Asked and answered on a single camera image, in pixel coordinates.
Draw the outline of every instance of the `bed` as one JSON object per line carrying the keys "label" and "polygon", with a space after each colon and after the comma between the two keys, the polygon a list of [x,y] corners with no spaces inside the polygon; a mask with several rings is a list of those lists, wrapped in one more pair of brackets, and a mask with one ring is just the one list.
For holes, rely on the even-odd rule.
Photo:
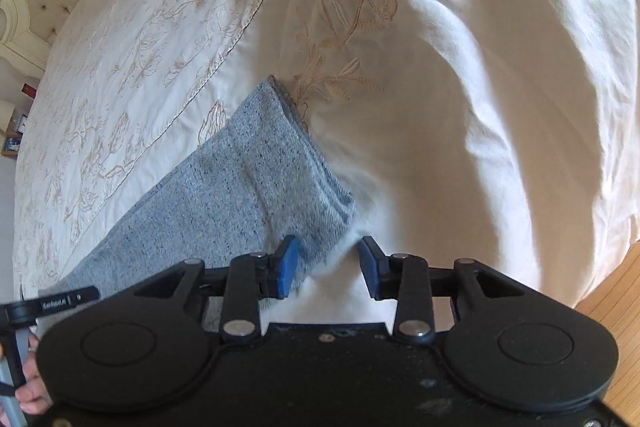
{"label": "bed", "polygon": [[278,317],[388,320],[345,255],[366,233],[569,305],[638,239],[638,0],[0,7],[0,55],[42,76],[17,166],[16,295],[68,273],[268,74],[358,206],[344,250]]}

